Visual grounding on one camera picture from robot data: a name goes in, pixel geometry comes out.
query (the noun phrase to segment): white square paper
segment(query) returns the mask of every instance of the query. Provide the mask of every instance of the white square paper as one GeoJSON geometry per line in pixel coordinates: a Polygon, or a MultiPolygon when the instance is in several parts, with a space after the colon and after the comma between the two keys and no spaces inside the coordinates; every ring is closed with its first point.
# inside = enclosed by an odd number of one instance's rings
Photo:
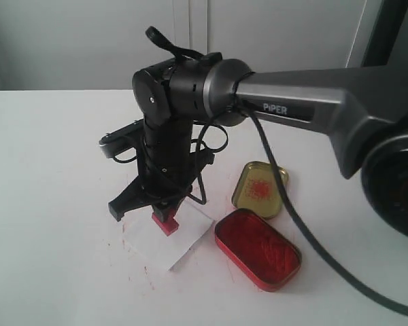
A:
{"type": "Polygon", "coordinates": [[[151,206],[135,211],[124,239],[152,265],[166,271],[180,260],[213,223],[186,201],[183,201],[174,217],[180,226],[170,236],[163,233],[151,216],[151,206]]]}

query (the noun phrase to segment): open tin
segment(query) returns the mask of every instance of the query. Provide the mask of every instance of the open tin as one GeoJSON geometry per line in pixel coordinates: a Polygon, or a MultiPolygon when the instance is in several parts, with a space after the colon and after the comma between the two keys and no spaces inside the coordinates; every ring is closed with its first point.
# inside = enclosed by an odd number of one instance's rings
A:
{"type": "Polygon", "coordinates": [[[248,209],[238,209],[215,226],[221,250],[264,291],[286,284],[301,267],[301,252],[248,209]]]}
{"type": "MultiPolygon", "coordinates": [[[[279,168],[284,187],[288,173],[279,168]]],[[[277,183],[271,165],[264,162],[250,162],[243,168],[231,202],[237,209],[250,209],[263,219],[276,216],[282,208],[277,183]]]]}

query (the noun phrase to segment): yellow tin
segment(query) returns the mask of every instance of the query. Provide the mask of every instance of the yellow tin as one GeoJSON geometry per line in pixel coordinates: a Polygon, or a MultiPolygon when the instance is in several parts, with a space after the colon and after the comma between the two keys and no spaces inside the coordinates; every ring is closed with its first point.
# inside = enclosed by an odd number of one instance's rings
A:
{"type": "MultiPolygon", "coordinates": [[[[284,187],[288,173],[279,168],[284,187]]],[[[250,209],[263,219],[275,217],[282,207],[277,184],[271,165],[264,162],[250,162],[243,168],[231,202],[238,209],[250,209]]]]}

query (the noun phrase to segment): robotic arm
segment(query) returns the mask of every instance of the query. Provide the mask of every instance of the robotic arm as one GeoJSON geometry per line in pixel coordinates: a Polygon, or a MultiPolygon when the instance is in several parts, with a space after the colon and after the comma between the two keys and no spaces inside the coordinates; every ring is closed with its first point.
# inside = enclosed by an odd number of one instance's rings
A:
{"type": "Polygon", "coordinates": [[[139,175],[109,203],[117,221],[147,205],[162,223],[174,216],[214,161],[209,148],[193,159],[194,121],[235,126],[247,107],[259,119],[327,134],[343,177],[362,167],[372,207],[408,235],[408,66],[253,73],[219,52],[178,48],[154,27],[146,35],[174,58],[134,74],[143,119],[99,141],[108,158],[136,149],[139,175]]]}

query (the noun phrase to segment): white table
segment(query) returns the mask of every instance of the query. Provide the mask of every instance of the white table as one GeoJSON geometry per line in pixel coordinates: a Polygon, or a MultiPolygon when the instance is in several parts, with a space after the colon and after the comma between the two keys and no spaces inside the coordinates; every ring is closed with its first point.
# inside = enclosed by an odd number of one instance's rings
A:
{"type": "MultiPolygon", "coordinates": [[[[0,92],[0,325],[408,325],[337,276],[285,211],[272,224],[300,248],[303,266],[279,292],[259,291],[212,229],[172,271],[152,268],[122,243],[133,212],[116,223],[107,211],[135,165],[98,148],[140,117],[131,91],[0,92]]],[[[324,135],[263,124],[312,232],[366,284],[408,304],[408,238],[372,211],[359,176],[340,176],[324,135]]],[[[232,211],[243,165],[265,160],[250,121],[229,134],[203,173],[201,209],[215,220],[232,211]]]]}

